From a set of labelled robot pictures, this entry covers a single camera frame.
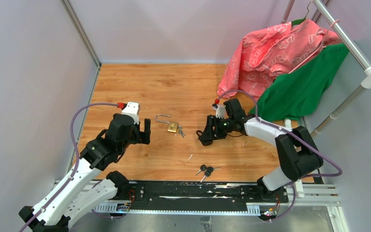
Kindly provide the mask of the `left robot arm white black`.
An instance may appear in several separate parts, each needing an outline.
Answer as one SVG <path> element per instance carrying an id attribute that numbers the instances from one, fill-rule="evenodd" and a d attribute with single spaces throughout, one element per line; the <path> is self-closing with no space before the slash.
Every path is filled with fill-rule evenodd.
<path id="1" fill-rule="evenodd" d="M 19 211 L 24 221 L 22 229 L 34 232 L 67 232 L 84 215 L 102 202 L 128 195 L 129 181 L 118 171 L 110 172 L 97 186 L 82 194 L 83 188 L 111 163 L 123 157 L 129 145 L 150 143 L 151 120 L 144 120 L 144 131 L 135 120 L 124 114 L 114 114 L 107 129 L 89 141 L 77 162 L 59 184 L 34 206 Z"/>

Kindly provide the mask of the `black-headed key bunch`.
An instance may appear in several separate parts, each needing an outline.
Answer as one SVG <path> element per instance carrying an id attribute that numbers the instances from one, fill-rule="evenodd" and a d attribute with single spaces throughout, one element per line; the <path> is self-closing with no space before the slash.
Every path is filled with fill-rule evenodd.
<path id="1" fill-rule="evenodd" d="M 200 169 L 198 170 L 198 172 L 196 173 L 196 175 L 200 174 L 200 173 L 203 173 L 204 176 L 203 178 L 201 179 L 201 183 L 204 181 L 205 178 L 209 177 L 213 171 L 219 169 L 219 167 L 217 168 L 214 168 L 212 166 L 206 166 L 205 164 L 201 165 L 200 166 Z"/>

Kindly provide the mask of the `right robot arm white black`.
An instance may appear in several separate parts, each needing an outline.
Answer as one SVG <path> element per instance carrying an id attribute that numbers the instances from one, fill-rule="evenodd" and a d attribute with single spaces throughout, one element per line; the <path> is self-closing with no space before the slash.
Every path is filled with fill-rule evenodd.
<path id="1" fill-rule="evenodd" d="M 196 134 L 203 146 L 209 146 L 231 132 L 261 139 L 277 149 L 279 167 L 257 180 L 257 197 L 263 202 L 270 201 L 283 186 L 304 178 L 324 163 L 305 127 L 280 127 L 254 114 L 248 115 L 238 99 L 217 106 L 216 114 L 207 116 L 204 130 Z"/>

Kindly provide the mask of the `small brass key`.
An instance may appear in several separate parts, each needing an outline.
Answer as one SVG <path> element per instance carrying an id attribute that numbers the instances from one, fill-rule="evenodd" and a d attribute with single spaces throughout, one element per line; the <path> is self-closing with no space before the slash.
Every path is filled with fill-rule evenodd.
<path id="1" fill-rule="evenodd" d="M 186 136 L 186 135 L 184 134 L 184 132 L 183 132 L 181 126 L 178 126 L 177 133 L 178 133 L 179 135 L 181 135 L 183 138 L 185 138 L 185 136 Z"/>

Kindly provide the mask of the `brass padlock steel shackle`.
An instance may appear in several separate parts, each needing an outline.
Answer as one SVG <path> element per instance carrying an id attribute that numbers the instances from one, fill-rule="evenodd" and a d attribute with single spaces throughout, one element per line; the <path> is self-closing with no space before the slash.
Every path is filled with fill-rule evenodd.
<path id="1" fill-rule="evenodd" d="M 161 120 L 160 117 L 171 117 L 170 115 L 165 114 L 157 114 L 155 116 L 155 121 L 159 123 L 165 123 L 167 124 L 167 131 L 172 133 L 177 133 L 179 130 L 179 123 L 175 121 L 165 121 Z"/>

